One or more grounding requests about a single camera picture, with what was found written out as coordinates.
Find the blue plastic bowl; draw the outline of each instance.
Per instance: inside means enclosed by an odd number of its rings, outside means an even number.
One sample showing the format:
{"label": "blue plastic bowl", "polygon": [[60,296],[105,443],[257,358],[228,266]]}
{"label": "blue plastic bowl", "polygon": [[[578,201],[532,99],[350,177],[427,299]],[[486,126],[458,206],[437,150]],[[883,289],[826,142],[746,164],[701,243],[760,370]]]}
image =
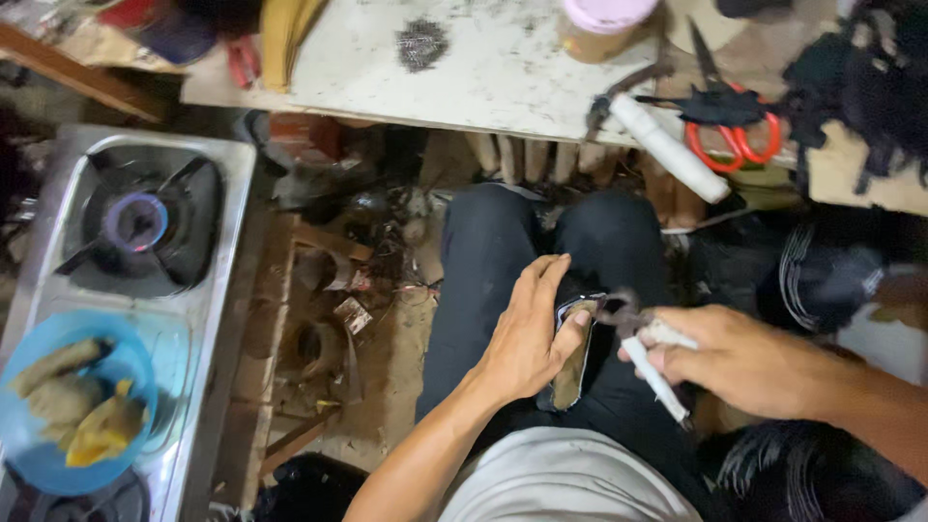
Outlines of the blue plastic bowl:
{"label": "blue plastic bowl", "polygon": [[[84,372],[111,386],[132,379],[129,397],[144,403],[148,415],[142,431],[120,456],[87,467],[67,467],[65,452],[39,436],[45,421],[33,417],[28,401],[18,398],[7,384],[40,357],[91,337],[110,339],[113,349]],[[59,313],[22,339],[0,375],[0,440],[8,463],[26,482],[46,493],[83,495],[107,486],[132,465],[151,431],[157,401],[151,357],[132,324],[123,316],[93,310]]]}

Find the red scissors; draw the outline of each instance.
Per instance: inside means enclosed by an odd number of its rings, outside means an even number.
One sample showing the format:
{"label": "red scissors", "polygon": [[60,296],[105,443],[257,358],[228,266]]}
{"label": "red scissors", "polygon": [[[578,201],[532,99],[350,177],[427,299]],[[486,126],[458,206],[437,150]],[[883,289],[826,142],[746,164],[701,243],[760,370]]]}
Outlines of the red scissors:
{"label": "red scissors", "polygon": [[[692,36],[693,48],[696,51],[696,59],[699,62],[699,68],[702,72],[702,78],[705,80],[705,86],[708,92],[725,94],[727,92],[734,91],[735,93],[743,93],[744,87],[738,84],[729,84],[722,80],[722,75],[718,72],[718,68],[715,66],[715,61],[712,60],[712,54],[709,52],[709,47],[705,44],[705,40],[702,39],[702,34],[699,31],[699,28],[696,27],[696,24],[693,20],[690,20],[690,35]],[[767,103],[765,100],[758,98],[758,101],[761,103]],[[730,173],[740,169],[744,165],[744,160],[748,160],[754,163],[766,163],[773,158],[777,152],[780,151],[780,118],[777,117],[773,112],[767,112],[764,115],[764,120],[767,121],[767,148],[763,152],[758,153],[754,149],[751,149],[751,146],[748,145],[747,135],[744,132],[744,127],[726,127],[724,125],[719,125],[716,127],[718,132],[722,135],[722,138],[725,139],[725,142],[728,144],[728,148],[731,149],[732,154],[734,155],[734,160],[730,163],[720,163],[716,160],[713,160],[709,154],[705,152],[702,148],[702,142],[699,138],[700,125],[693,122],[687,122],[685,126],[686,130],[686,140],[687,145],[705,163],[709,168],[717,172]]]}

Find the gas stove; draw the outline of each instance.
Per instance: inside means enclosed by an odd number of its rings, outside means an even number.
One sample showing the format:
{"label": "gas stove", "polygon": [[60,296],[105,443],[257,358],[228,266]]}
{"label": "gas stove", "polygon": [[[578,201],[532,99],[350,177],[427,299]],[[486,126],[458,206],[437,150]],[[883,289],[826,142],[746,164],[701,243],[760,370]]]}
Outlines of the gas stove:
{"label": "gas stove", "polygon": [[232,322],[224,305],[255,150],[96,125],[62,126],[57,144],[0,344],[0,368],[22,336],[51,314],[93,308],[130,320],[159,387],[152,432],[133,466],[148,495],[142,520],[173,522],[200,451],[193,448],[213,385],[217,335],[221,323]]}

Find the white shirt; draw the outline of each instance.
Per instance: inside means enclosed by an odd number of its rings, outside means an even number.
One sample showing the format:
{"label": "white shirt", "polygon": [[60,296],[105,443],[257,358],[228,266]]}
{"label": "white shirt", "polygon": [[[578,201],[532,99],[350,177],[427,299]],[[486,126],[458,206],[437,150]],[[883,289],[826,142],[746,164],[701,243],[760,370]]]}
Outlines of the white shirt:
{"label": "white shirt", "polygon": [[440,522],[700,521],[666,479],[599,433],[535,427],[461,469]]}

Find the white wooden board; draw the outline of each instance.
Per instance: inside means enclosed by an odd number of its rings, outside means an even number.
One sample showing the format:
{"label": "white wooden board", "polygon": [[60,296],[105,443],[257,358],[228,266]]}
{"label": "white wooden board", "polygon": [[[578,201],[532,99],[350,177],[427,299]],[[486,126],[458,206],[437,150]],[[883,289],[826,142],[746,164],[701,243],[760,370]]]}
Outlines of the white wooden board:
{"label": "white wooden board", "polygon": [[[558,43],[560,11],[558,0],[330,0],[303,43],[290,102],[359,117],[580,139],[593,96],[652,63],[658,44],[651,36],[608,63],[580,63]],[[420,17],[446,30],[449,48],[432,69],[410,73],[397,57],[396,32]],[[640,92],[652,89],[649,83]],[[609,132],[599,140],[634,144]]]}

